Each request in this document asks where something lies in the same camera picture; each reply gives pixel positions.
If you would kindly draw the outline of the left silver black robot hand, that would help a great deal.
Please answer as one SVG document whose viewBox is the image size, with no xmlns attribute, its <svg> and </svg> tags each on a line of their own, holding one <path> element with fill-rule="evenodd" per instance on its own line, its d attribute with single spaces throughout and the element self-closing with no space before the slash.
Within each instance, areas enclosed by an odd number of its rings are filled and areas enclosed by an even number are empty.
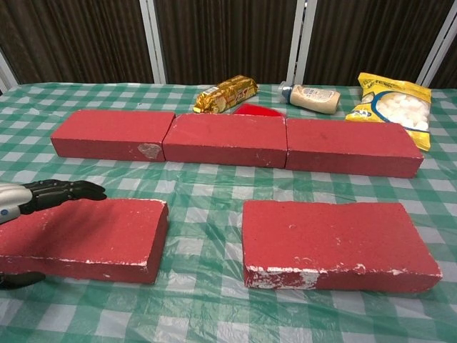
<svg viewBox="0 0 457 343">
<path fill-rule="evenodd" d="M 101 201 L 105 198 L 105 188 L 84 180 L 45 179 L 27 184 L 2 182 L 1 223 L 10 222 L 21 215 L 57 207 L 67 201 Z"/>
</svg>

